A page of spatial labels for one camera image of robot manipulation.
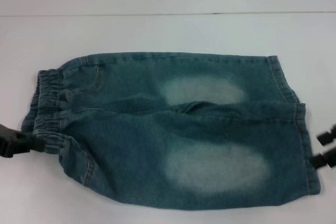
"denim pants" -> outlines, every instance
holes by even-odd
[[[119,202],[274,206],[320,192],[305,111],[276,56],[127,52],[40,71],[22,131]]]

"faded knee area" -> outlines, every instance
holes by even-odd
[[[196,143],[168,153],[165,173],[179,187],[214,194],[261,188],[270,167],[246,146]]]
[[[169,105],[194,101],[239,103],[245,96],[244,91],[230,81],[209,76],[173,79],[164,83],[161,93]]]

